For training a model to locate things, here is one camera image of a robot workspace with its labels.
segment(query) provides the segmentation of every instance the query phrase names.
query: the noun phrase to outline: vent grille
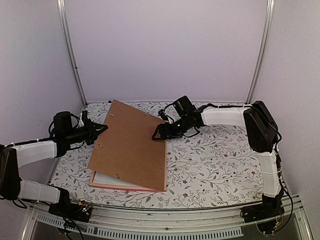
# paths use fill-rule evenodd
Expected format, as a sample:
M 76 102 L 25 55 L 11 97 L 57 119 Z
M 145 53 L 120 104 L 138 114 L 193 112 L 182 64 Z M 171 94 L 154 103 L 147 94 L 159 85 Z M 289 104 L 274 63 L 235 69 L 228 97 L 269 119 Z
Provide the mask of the vent grille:
M 55 216 L 38 213 L 37 221 L 57 227 L 64 228 L 65 221 Z M 111 230 L 103 227 L 87 226 L 83 234 L 97 236 L 112 240 L 222 240 L 243 236 L 241 227 L 234 227 L 224 230 L 195 232 L 195 233 L 138 233 L 121 230 Z

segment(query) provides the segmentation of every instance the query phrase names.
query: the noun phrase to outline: aluminum frame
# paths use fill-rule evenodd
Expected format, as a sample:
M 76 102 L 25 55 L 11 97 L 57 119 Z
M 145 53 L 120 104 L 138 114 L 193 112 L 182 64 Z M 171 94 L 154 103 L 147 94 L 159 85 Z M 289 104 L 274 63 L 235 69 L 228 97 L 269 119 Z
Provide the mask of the aluminum frame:
M 67 20 L 67 13 L 66 13 L 66 6 L 65 6 L 65 0 L 57 0 L 57 5 L 58 5 L 58 11 L 59 11 L 59 17 L 60 17 L 60 23 L 62 27 L 62 32 L 63 32 L 63 37 L 66 45 L 66 50 L 69 56 L 69 61 L 71 64 L 71 69 L 75 81 L 75 85 L 81 100 L 81 103 L 83 106 L 86 106 L 87 99 L 85 96 L 84 88 L 81 83 L 78 67 L 77 67 L 77 62 L 74 54 L 74 50 L 72 47 L 72 41 L 71 41 L 71 36 L 70 36 L 70 31 L 69 31 L 69 25 L 68 25 L 68 20 Z
M 261 68 L 263 65 L 265 52 L 267 48 L 267 42 L 270 34 L 271 29 L 271 23 L 272 23 L 272 17 L 274 14 L 274 6 L 275 6 L 275 0 L 268 0 L 266 5 L 266 12 L 265 12 L 265 21 L 264 21 L 264 27 L 263 27 L 263 34 L 262 34 L 262 40 L 259 50 L 258 59 L 254 68 L 253 78 L 250 85 L 250 90 L 248 93 L 248 96 L 246 98 L 245 103 L 251 104 L 257 89 L 258 80 L 261 72 Z
M 300 198 L 298 195 L 293 195 L 292 199 L 294 202 L 293 217 L 297 221 L 301 239 L 312 240 L 313 237 Z M 256 204 L 259 204 L 259 202 L 246 204 L 246 206 Z M 287 196 L 282 198 L 282 204 L 285 209 L 284 215 L 289 215 L 291 202 Z M 166 236 L 171 235 L 175 235 L 177 239 L 180 239 L 183 236 L 207 235 L 210 232 L 219 231 L 226 232 L 272 219 L 269 218 L 257 222 L 245 223 L 244 219 L 240 217 L 240 211 L 243 206 L 244 205 L 204 209 L 151 210 L 94 205 L 89 223 L 78 222 L 78 225 L 84 235 L 97 236 L 100 238 L 103 237 L 104 233 L 112 232 L 116 234 L 138 233 L 141 234 L 141 236 L 148 236 L 148 238 L 145 239 L 149 239 L 150 236 L 163 236 L 163 239 L 166 239 Z M 40 222 L 63 228 L 61 224 L 62 218 L 49 214 L 49 207 L 47 205 L 40 203 L 31 207 L 33 210 L 25 227 L 22 240 L 30 239 L 36 221 L 39 220 Z
M 69 31 L 69 25 L 68 25 L 68 20 L 67 20 L 67 11 L 66 11 L 66 6 L 65 6 L 65 0 L 57 0 L 57 5 L 58 5 L 58 11 L 59 11 L 59 17 L 60 17 L 60 22 L 61 22 L 61 27 L 62 27 L 62 32 L 64 36 L 64 41 L 66 44 L 68 56 L 69 56 L 69 61 L 71 64 L 72 68 L 72 73 L 74 76 L 75 80 L 75 85 L 78 90 L 81 102 L 83 106 L 86 106 L 88 104 L 84 88 L 80 79 L 80 74 L 78 71 L 77 63 L 76 63 L 76 58 L 74 55 L 73 47 L 72 47 L 72 41 L 71 41 L 71 35 Z M 274 5 L 275 5 L 275 0 L 267 0 L 267 5 L 266 5 L 266 12 L 265 12 L 265 20 L 264 20 L 264 27 L 263 27 L 263 34 L 262 34 L 262 40 L 260 44 L 260 49 L 259 49 L 259 54 L 257 58 L 257 62 L 254 68 L 253 72 L 253 77 L 252 81 L 250 84 L 250 89 L 246 98 L 245 103 L 250 104 L 253 101 L 256 88 L 258 85 L 258 80 L 261 72 L 261 68 L 263 65 L 263 60 L 267 48 L 267 42 L 270 34 L 270 29 L 271 29 L 271 23 L 272 23 L 272 18 L 273 18 L 273 12 L 274 12 Z

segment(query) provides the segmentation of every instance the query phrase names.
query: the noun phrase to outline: table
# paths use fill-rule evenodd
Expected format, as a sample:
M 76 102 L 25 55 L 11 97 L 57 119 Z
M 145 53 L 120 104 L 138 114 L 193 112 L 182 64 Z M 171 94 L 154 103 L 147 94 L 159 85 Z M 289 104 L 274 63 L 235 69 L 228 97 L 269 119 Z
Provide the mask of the table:
M 168 103 L 127 103 L 154 116 Z M 195 102 L 196 107 L 205 103 Z M 85 107 L 88 117 L 103 123 L 111 103 Z M 174 108 L 168 115 L 179 119 Z M 261 201 L 263 179 L 257 154 L 239 126 L 205 126 L 191 138 L 167 141 L 167 192 L 108 190 L 89 187 L 88 163 L 94 145 L 67 152 L 49 182 L 67 189 L 74 201 L 143 209 L 204 209 Z

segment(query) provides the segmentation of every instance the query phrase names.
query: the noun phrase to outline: white backdrop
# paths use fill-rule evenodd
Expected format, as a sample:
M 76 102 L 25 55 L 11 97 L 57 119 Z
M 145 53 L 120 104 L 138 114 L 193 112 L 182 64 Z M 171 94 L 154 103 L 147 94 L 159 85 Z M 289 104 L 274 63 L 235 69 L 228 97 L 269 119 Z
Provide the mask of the white backdrop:
M 88 102 L 245 102 L 267 1 L 77 0 L 66 13 Z

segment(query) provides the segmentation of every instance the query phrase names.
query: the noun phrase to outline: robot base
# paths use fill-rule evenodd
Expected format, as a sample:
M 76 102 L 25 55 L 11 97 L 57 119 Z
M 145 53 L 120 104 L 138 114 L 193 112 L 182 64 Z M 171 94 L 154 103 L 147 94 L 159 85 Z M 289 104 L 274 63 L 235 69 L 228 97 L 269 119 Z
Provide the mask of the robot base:
M 282 215 L 285 213 L 281 202 L 283 195 L 284 191 L 282 189 L 275 197 L 262 195 L 261 204 L 245 206 L 241 209 L 240 216 L 244 218 L 245 223 L 251 223 Z
M 71 203 L 69 192 L 63 188 L 57 187 L 60 190 L 60 199 L 56 204 L 51 204 L 49 213 L 59 216 L 68 217 L 69 219 L 88 223 L 91 216 L 91 205 L 84 201 L 80 203 Z

